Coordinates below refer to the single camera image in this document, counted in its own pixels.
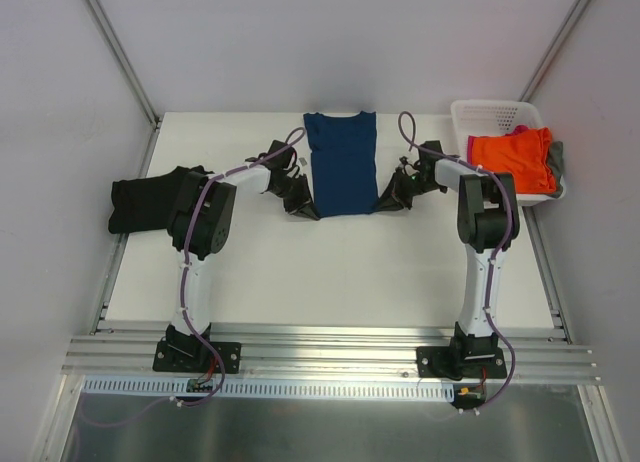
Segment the white plastic basket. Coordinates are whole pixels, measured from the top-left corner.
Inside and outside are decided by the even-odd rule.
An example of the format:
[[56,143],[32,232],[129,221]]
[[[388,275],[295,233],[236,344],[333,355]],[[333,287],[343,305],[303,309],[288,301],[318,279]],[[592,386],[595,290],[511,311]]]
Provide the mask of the white plastic basket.
[[[542,122],[538,110],[524,102],[459,100],[451,104],[451,115],[459,153],[466,162],[469,136],[503,136],[511,133],[518,125],[525,125],[529,129],[547,127]],[[550,195],[544,194],[525,195],[516,192],[516,196],[522,206],[533,206],[552,200]]]

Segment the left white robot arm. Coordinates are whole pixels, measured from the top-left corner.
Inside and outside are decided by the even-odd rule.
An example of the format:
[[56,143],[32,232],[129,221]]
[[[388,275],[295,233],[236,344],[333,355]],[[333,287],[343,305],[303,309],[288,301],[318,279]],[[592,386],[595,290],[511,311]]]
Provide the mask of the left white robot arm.
[[236,197],[265,192],[280,198],[289,215],[320,219],[292,142],[274,141],[267,152],[223,174],[191,171],[180,188],[167,227],[180,256],[180,275],[165,341],[188,370],[199,370],[209,361],[205,340],[210,330],[212,261],[229,238]]

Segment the blue t shirt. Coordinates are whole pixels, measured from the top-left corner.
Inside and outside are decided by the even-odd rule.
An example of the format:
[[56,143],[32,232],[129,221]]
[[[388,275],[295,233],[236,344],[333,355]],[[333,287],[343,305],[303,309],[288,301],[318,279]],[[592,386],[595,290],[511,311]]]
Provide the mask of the blue t shirt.
[[378,199],[377,114],[303,115],[311,151],[314,202],[323,218],[367,215]]

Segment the orange t shirt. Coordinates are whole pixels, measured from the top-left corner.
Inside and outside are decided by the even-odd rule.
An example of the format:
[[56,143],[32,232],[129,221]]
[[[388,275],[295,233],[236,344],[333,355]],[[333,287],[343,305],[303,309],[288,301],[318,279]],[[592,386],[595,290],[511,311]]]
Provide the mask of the orange t shirt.
[[495,173],[510,173],[518,194],[550,195],[558,182],[547,157],[552,134],[547,127],[529,129],[519,125],[507,135],[469,136],[467,160]]

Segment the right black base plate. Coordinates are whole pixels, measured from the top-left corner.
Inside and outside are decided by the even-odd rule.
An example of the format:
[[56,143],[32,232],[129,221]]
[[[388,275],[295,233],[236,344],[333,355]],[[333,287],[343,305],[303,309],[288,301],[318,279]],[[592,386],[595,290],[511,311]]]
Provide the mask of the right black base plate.
[[421,378],[442,378],[461,381],[465,378],[504,380],[507,368],[504,353],[498,348],[488,357],[461,359],[450,347],[421,346],[416,348],[416,365]]

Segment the grey t shirt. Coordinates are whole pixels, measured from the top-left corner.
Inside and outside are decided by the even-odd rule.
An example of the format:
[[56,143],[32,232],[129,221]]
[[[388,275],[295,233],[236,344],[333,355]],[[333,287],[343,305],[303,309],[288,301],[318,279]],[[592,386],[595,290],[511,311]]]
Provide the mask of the grey t shirt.
[[561,141],[553,141],[550,144],[546,164],[551,170],[556,183],[556,189],[550,194],[550,197],[552,199],[560,199],[564,196],[565,192],[563,185],[563,176],[565,172],[564,144]]

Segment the aluminium mounting rail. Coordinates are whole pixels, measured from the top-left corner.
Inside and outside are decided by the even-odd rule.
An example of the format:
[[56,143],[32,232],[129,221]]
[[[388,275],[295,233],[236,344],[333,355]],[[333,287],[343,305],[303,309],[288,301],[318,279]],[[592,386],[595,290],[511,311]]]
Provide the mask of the aluminium mounting rail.
[[[158,322],[100,322],[90,335],[72,337],[63,360],[67,374],[149,375],[164,332]],[[322,327],[217,323],[216,341],[241,344],[245,378],[414,381],[416,350],[447,344],[450,328]],[[516,329],[519,384],[600,385],[594,348],[570,343],[561,329]]]

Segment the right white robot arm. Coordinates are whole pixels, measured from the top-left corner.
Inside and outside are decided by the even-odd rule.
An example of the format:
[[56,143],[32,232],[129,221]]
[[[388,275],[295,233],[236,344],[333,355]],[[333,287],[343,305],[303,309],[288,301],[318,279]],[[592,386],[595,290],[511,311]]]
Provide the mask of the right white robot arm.
[[377,212],[409,210],[413,199],[432,191],[458,196],[457,233],[466,251],[464,300],[449,342],[416,349],[421,377],[493,378],[507,369],[499,347],[497,302],[506,252],[519,235],[513,176],[473,167],[446,155],[438,140],[417,146],[419,159],[400,159],[375,205]]

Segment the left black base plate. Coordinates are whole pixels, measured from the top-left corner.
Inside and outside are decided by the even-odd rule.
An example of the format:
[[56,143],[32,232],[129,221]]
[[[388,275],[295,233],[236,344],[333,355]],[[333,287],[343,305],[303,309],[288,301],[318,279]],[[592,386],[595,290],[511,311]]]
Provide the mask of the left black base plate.
[[211,363],[215,364],[214,372],[238,374],[240,370],[242,344],[239,342],[212,342],[222,360],[224,369],[214,361],[214,354],[201,343],[196,346],[194,355],[181,352],[171,347],[166,340],[161,340],[156,347],[152,370],[161,373],[207,373]]

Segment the folded black t shirt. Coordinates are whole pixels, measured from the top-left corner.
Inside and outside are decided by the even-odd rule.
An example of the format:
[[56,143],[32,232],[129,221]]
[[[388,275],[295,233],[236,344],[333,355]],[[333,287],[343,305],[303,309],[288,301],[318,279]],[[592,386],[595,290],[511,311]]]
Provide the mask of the folded black t shirt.
[[184,178],[190,171],[209,174],[202,165],[177,166],[160,176],[114,181],[108,232],[119,235],[164,230]]

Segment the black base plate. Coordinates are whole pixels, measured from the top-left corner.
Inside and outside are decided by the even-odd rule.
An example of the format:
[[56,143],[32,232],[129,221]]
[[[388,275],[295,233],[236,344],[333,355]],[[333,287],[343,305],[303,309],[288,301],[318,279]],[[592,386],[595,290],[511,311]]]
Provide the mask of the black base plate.
[[166,340],[161,340],[156,347],[152,370],[161,373],[207,373],[211,363],[215,364],[214,372],[238,374],[240,370],[242,344],[239,342],[212,342],[222,360],[224,369],[214,361],[214,354],[201,343],[196,346],[194,355],[181,352],[171,347]]
[[498,348],[488,357],[461,359],[450,347],[421,346],[416,348],[416,365],[421,378],[442,378],[461,381],[465,378],[504,380],[507,368],[504,353]]

